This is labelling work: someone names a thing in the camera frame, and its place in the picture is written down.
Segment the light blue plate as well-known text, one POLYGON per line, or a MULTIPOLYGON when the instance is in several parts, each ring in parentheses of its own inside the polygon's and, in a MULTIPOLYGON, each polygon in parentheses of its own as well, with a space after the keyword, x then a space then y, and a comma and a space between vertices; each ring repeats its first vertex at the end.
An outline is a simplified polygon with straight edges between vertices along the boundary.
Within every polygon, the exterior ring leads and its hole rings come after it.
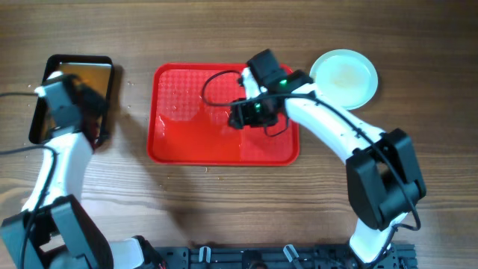
POLYGON ((309 75, 325 96, 347 110, 366 105, 379 86, 372 62, 350 49, 324 53, 313 63, 309 75))

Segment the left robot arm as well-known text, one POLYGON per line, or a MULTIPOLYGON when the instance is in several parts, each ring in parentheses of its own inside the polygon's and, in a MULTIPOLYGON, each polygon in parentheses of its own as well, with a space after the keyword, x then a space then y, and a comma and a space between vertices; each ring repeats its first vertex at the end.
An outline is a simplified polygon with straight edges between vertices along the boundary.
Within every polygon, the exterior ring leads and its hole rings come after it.
POLYGON ((1 224, 17 268, 165 268, 141 236, 108 242, 79 200, 96 148, 96 121, 108 102, 76 75, 55 72, 34 90, 56 124, 43 150, 36 185, 20 213, 1 224))

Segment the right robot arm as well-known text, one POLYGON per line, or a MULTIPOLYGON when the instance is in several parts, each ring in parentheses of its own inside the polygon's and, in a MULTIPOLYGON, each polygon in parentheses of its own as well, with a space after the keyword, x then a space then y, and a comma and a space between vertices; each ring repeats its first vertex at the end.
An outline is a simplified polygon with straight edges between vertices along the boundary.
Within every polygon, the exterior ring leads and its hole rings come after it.
POLYGON ((263 129, 279 114, 305 127, 344 163, 347 195, 358 222, 348 241, 354 262, 372 268, 386 257, 398 229, 421 228, 416 209, 426 196, 412 139, 372 126, 322 94, 304 72, 281 68, 239 73, 245 96, 230 104, 229 124, 263 129))

